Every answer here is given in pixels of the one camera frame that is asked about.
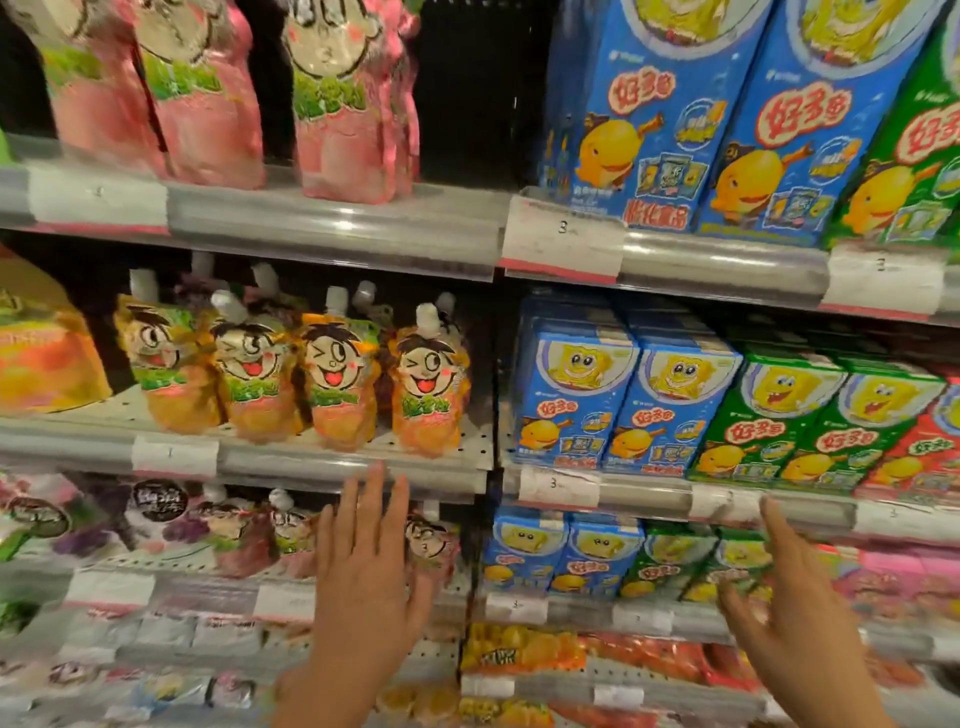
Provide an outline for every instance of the hand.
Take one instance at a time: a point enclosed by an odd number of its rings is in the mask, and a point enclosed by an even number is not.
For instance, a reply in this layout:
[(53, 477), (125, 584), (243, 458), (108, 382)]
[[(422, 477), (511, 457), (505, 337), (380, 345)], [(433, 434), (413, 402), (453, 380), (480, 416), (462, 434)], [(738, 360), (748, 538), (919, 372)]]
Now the hand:
[(332, 506), (321, 511), (313, 650), (277, 681), (275, 728), (313, 728), (321, 716), (324, 726), (362, 725), (430, 619), (435, 580), (418, 574), (406, 591), (410, 489), (399, 477), (382, 515), (383, 472), (371, 466), (359, 496), (348, 480), (336, 516)]
[(802, 728), (894, 728), (867, 670), (853, 612), (816, 551), (770, 497), (763, 520), (774, 557), (768, 623), (756, 620), (732, 584), (720, 590), (721, 611), (757, 676)]

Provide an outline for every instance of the right hand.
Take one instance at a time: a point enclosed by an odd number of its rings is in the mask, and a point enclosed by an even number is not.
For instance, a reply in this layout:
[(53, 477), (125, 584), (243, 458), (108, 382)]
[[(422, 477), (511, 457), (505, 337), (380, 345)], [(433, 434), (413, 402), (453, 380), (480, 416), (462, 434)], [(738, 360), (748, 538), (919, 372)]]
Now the right hand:
[(761, 624), (733, 584), (722, 587), (720, 609), (737, 644), (802, 728), (894, 728), (867, 670), (852, 610), (777, 502), (765, 498), (762, 511), (774, 558), (770, 619)]

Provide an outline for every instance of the white plastic cap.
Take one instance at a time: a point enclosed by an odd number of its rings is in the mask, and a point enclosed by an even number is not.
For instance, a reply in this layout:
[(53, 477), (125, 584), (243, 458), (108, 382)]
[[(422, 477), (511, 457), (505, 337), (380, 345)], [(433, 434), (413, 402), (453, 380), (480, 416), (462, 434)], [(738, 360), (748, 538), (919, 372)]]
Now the white plastic cap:
[(294, 500), (282, 488), (274, 488), (267, 496), (267, 500), (278, 511), (292, 511), (294, 508)]
[(190, 256), (190, 273), (204, 279), (213, 278), (213, 253), (194, 251)]
[(211, 503), (222, 503), (227, 499), (227, 488), (223, 483), (204, 483), (204, 498)]
[(376, 283), (372, 280), (361, 280), (353, 292), (353, 307), (366, 315), (376, 298)]
[(417, 306), (417, 333), (420, 336), (435, 339), (440, 336), (442, 330), (437, 306), (432, 303), (421, 303)]
[(331, 285), (326, 289), (326, 312), (331, 316), (346, 316), (350, 293), (340, 285)]
[(226, 290), (214, 291), (210, 296), (210, 303), (232, 324), (243, 324), (250, 315), (247, 308), (240, 303), (240, 299)]
[(437, 310), (447, 316), (453, 315), (453, 307), (457, 304), (457, 297), (449, 291), (444, 291), (437, 297)]
[(262, 289), (268, 296), (279, 295), (280, 279), (276, 277), (274, 266), (270, 263), (257, 263), (252, 266), (252, 270), (257, 288)]
[(130, 269), (131, 295), (143, 303), (158, 303), (160, 286), (156, 283), (156, 273), (152, 268)]

